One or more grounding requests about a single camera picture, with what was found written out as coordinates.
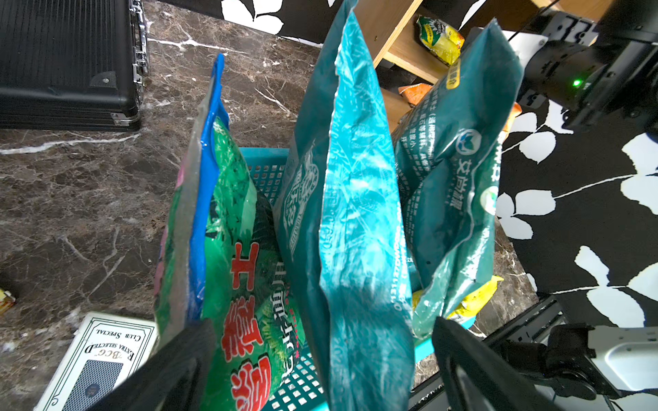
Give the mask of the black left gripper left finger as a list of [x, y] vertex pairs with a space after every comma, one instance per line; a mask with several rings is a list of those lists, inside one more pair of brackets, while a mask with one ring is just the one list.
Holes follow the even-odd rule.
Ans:
[[212, 321], [197, 321], [90, 409], [199, 410], [215, 349]]

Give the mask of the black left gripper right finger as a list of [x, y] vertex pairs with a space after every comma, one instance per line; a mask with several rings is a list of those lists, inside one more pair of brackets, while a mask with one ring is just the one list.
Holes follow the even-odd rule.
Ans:
[[452, 320], [435, 320], [433, 346], [453, 410], [559, 408], [484, 342]]

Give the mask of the yellow green fertilizer packet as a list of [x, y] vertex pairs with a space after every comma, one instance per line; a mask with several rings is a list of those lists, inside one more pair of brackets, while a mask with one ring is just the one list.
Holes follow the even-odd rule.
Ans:
[[413, 321], [424, 324], [430, 319], [430, 315], [441, 314], [444, 308], [453, 307], [446, 318], [455, 321], [464, 328], [469, 328], [476, 319], [476, 315], [488, 304], [504, 279], [493, 276], [482, 284], [478, 289], [463, 296], [464, 299], [456, 306], [452, 305], [451, 298], [447, 294], [447, 282], [441, 280], [428, 289], [416, 291], [412, 296]]
[[440, 19], [420, 15], [416, 19], [418, 39], [435, 57], [447, 66], [460, 58], [465, 39], [454, 27]]

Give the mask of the green pink soil bag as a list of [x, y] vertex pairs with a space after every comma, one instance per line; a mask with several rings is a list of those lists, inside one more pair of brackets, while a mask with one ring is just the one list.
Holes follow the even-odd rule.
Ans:
[[160, 340], [209, 320], [214, 353], [200, 406], [262, 410], [306, 343], [276, 239], [272, 202], [284, 153], [241, 148], [214, 61], [178, 172], [155, 276]]

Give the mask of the teal orange fertilizer bag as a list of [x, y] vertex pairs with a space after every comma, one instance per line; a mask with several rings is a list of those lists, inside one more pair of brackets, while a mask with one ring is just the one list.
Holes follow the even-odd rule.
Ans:
[[274, 207], [279, 248], [332, 410], [405, 410], [411, 281], [386, 108], [342, 3], [299, 111]]

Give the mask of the dark green fertilizer bag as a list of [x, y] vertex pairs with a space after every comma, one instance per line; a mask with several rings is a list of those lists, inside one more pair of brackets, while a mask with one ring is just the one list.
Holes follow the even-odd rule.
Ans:
[[491, 21], [395, 131], [404, 233], [421, 287], [416, 338], [493, 277], [501, 134], [523, 77]]

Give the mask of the orange white fertilizer packet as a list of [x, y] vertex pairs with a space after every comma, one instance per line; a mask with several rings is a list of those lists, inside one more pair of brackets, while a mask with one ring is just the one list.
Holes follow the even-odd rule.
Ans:
[[410, 86], [399, 87], [399, 95], [410, 106], [416, 106], [422, 102], [424, 97], [431, 91], [432, 85], [418, 83]]

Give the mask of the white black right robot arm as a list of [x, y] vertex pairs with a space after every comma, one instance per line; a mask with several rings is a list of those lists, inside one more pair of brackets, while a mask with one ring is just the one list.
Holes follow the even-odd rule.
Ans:
[[657, 4], [616, 1], [587, 40], [551, 15], [502, 151], [499, 220], [576, 323], [657, 324]]

